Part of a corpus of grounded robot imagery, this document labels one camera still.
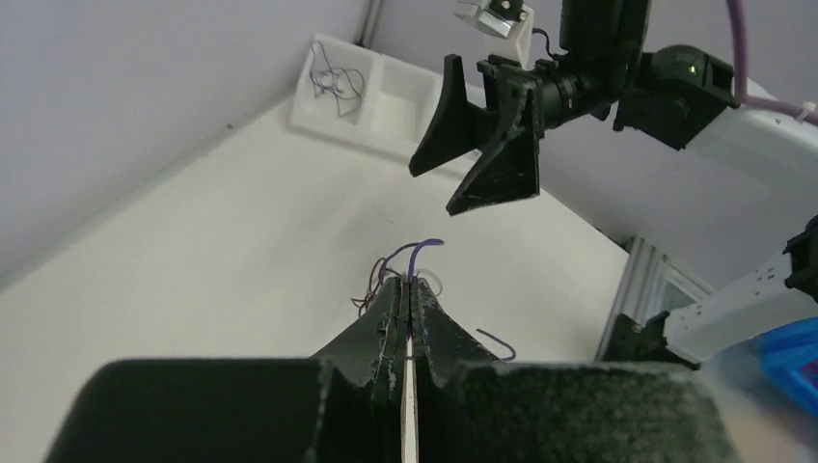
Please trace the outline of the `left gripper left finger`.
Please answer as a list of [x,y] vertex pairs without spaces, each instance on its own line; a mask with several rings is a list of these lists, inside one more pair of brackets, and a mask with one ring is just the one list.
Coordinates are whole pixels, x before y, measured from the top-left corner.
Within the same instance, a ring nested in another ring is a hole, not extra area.
[[50,462],[397,462],[404,283],[306,358],[123,359],[73,401]]

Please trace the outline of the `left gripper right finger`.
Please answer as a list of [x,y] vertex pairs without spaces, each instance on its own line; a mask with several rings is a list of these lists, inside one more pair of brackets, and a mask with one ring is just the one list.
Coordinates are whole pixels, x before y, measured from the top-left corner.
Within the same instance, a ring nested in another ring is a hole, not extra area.
[[736,462],[693,372],[662,363],[508,363],[409,289],[422,462]]

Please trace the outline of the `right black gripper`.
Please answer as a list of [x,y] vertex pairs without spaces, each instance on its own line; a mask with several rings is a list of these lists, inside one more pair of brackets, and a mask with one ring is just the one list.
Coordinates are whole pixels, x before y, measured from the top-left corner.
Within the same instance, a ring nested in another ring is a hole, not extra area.
[[451,216],[537,197],[539,136],[585,115],[604,120],[614,103],[602,72],[565,60],[539,59],[524,69],[491,55],[477,69],[485,108],[467,98],[462,58],[445,57],[437,107],[409,162],[410,174],[418,177],[480,149],[446,205]]

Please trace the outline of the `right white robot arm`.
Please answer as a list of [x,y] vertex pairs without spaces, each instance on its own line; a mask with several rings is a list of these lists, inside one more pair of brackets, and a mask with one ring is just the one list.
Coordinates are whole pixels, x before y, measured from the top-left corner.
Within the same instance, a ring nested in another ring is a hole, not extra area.
[[[409,163],[413,176],[468,152],[478,159],[450,215],[537,196],[539,144],[584,116],[692,150],[764,183],[817,194],[817,111],[753,96],[740,2],[727,5],[733,60],[673,45],[647,52],[647,1],[565,1],[561,53],[531,62],[534,13],[521,1],[472,1],[464,22],[485,36],[477,65],[485,102],[467,97],[460,56],[444,62],[443,87]],[[817,224],[810,221],[759,269],[689,306],[644,322],[613,317],[597,357],[697,368],[727,348],[817,314]]]

